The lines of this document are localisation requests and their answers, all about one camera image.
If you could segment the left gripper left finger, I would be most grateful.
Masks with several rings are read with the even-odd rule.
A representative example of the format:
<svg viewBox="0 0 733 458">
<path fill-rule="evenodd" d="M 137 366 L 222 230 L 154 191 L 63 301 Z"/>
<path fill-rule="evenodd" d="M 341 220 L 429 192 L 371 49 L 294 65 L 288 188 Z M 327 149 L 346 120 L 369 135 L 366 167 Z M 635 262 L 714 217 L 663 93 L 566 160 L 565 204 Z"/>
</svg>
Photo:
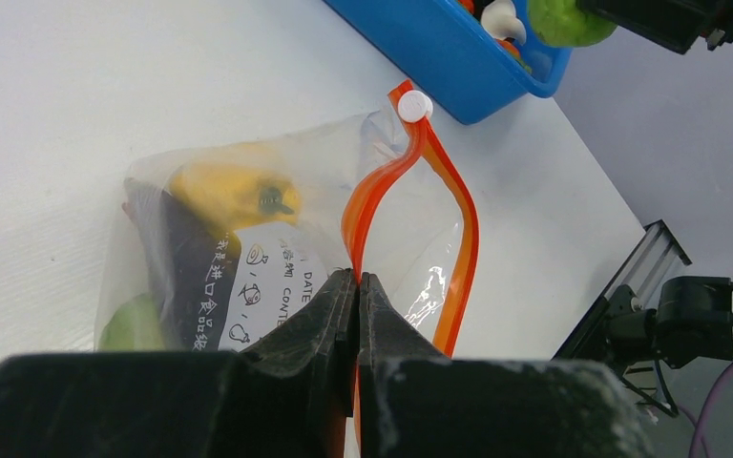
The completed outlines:
<svg viewBox="0 0 733 458">
<path fill-rule="evenodd" d="M 358 288 L 334 272 L 237 352 L 28 354 L 0 363 L 0 457 L 341 457 Z"/>
</svg>

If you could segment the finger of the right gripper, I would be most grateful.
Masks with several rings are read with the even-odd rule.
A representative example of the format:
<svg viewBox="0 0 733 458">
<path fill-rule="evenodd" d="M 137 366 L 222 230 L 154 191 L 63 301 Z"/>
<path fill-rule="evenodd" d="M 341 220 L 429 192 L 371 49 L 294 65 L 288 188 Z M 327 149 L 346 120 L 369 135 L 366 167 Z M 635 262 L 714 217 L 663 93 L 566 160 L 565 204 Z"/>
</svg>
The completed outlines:
<svg viewBox="0 0 733 458">
<path fill-rule="evenodd" d="M 679 54 L 700 38 L 710 51 L 733 43 L 733 0 L 586 0 L 577 5 Z"/>
</svg>

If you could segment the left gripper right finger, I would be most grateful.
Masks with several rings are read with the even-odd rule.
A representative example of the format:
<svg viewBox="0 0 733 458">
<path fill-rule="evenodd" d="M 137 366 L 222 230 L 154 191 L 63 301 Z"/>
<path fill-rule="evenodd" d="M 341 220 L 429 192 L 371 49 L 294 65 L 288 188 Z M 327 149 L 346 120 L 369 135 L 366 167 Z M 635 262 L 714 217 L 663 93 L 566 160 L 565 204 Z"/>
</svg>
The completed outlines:
<svg viewBox="0 0 733 458">
<path fill-rule="evenodd" d="M 363 456 L 652 455 L 606 366 L 449 358 L 399 315 L 373 274 L 362 276 L 358 305 Z"/>
</svg>

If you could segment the green toy lettuce ball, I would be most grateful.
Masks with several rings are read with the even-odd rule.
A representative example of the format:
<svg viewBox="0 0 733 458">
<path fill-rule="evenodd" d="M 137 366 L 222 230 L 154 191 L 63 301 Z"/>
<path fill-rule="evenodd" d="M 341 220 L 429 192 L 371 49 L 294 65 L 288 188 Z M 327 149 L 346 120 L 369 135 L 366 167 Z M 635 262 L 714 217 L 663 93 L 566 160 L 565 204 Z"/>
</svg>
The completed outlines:
<svg viewBox="0 0 733 458">
<path fill-rule="evenodd" d="M 555 48 L 594 46 L 610 37 L 615 23 L 581 10 L 577 1 L 531 0 L 527 16 L 540 42 Z"/>
</svg>

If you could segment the dark purple toy eggplant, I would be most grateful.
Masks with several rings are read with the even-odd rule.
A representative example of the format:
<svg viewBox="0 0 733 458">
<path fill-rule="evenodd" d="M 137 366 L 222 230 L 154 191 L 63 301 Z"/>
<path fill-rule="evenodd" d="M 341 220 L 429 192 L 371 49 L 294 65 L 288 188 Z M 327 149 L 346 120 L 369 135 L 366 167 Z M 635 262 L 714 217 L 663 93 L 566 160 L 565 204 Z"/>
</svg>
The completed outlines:
<svg viewBox="0 0 733 458">
<path fill-rule="evenodd" d="M 124 181 L 124 210 L 139 235 L 157 317 L 168 348 L 215 351 L 237 260 L 185 204 L 139 179 Z"/>
</svg>

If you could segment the green toy cabbage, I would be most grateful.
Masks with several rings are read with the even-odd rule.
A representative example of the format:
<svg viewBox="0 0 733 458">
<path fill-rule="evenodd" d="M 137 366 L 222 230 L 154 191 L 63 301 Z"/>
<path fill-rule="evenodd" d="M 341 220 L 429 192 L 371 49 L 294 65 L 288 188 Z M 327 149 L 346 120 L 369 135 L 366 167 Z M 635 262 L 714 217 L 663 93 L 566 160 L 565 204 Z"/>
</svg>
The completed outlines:
<svg viewBox="0 0 733 458">
<path fill-rule="evenodd" d="M 102 328 L 98 351 L 157 351 L 165 348 L 157 305 L 149 294 L 123 303 Z"/>
</svg>

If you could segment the clear zip top bag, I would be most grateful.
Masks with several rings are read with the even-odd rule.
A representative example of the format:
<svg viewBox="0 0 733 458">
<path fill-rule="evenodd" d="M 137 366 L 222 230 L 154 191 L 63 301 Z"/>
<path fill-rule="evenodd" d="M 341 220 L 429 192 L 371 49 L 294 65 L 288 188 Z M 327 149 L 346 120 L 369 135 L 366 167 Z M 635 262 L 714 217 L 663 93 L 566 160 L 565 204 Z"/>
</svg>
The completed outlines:
<svg viewBox="0 0 733 458">
<path fill-rule="evenodd" d="M 338 270 L 358 288 L 353 412 L 357 424 L 360 352 L 359 286 L 375 275 L 399 315 L 433 346 L 453 353 L 479 250 L 479 221 L 470 192 L 432 129 L 433 104 L 403 82 L 386 111 L 356 115 L 292 135 L 223 147 L 181 150 L 137 161 L 127 173 L 165 191 L 193 162 L 261 168 L 287 176 L 303 207 L 295 225 L 269 222 L 216 239 L 237 260 L 227 315 L 215 351 L 241 352 L 303 309 Z M 94 332 L 125 302 L 152 297 L 144 250 L 121 210 Z"/>
</svg>

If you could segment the yellow toy bell pepper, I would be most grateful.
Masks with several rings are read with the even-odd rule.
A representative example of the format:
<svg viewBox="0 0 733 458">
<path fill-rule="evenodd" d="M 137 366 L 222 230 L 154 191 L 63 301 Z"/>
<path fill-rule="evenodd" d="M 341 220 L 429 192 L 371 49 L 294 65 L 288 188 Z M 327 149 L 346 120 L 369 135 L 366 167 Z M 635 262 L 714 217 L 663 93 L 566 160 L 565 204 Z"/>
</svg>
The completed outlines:
<svg viewBox="0 0 733 458">
<path fill-rule="evenodd" d="M 220 237 L 269 222 L 295 225 L 302 197 L 287 176 L 261 168 L 193 162 L 169 180 L 169 193 Z"/>
</svg>

